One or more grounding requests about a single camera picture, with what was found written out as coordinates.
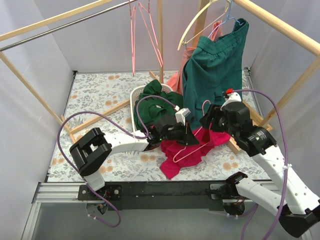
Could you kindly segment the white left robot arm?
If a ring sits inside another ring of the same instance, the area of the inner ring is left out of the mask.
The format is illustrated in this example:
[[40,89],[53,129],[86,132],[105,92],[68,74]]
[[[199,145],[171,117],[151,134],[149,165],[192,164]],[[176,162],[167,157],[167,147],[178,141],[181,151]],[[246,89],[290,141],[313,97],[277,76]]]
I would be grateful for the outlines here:
[[92,128],[70,147],[69,152],[80,176],[90,186],[89,194],[95,200],[101,200],[107,191],[100,167],[108,156],[152,150],[163,140],[174,141],[183,146],[199,144],[188,123],[177,122],[174,116],[166,115],[146,129],[129,134],[105,134],[99,127]]

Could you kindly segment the magenta t shirt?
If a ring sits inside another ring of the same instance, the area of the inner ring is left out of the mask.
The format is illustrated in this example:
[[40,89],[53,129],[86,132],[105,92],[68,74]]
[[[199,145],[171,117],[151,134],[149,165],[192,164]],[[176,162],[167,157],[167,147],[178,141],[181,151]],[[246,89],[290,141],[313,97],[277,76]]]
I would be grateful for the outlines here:
[[167,159],[160,165],[160,170],[172,179],[182,168],[192,167],[202,161],[209,151],[227,143],[231,136],[225,132],[214,132],[202,127],[193,131],[199,144],[184,146],[173,140],[165,140],[160,147]]

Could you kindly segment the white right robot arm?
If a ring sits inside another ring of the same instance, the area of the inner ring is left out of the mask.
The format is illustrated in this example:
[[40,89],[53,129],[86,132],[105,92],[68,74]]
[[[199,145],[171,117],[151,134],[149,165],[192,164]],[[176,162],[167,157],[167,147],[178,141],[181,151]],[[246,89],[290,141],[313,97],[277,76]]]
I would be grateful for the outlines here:
[[319,196],[285,163],[286,158],[269,131],[253,124],[250,110],[243,102],[224,106],[211,104],[200,123],[204,129],[232,136],[281,191],[281,194],[276,194],[239,171],[228,177],[223,186],[223,191],[230,198],[242,196],[251,199],[279,216],[277,222],[295,238],[301,237],[320,221]]

